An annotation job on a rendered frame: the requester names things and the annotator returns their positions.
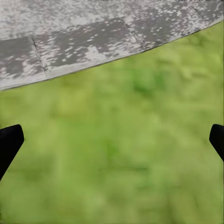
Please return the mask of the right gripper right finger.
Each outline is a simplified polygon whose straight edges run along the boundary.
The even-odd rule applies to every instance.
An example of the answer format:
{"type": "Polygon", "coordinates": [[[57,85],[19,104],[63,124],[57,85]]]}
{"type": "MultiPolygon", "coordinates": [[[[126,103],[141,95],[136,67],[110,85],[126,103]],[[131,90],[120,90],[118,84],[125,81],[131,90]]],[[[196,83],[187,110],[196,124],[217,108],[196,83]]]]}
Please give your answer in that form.
{"type": "Polygon", "coordinates": [[[224,162],[224,126],[214,124],[209,139],[210,143],[224,162]]]}

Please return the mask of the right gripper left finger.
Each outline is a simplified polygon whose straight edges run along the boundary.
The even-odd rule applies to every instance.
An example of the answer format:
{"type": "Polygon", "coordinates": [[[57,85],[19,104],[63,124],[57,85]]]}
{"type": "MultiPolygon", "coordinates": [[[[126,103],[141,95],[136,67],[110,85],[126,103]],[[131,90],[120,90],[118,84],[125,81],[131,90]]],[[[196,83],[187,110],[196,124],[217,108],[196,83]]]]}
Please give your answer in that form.
{"type": "Polygon", "coordinates": [[[0,129],[0,180],[24,143],[20,124],[0,129]]]}

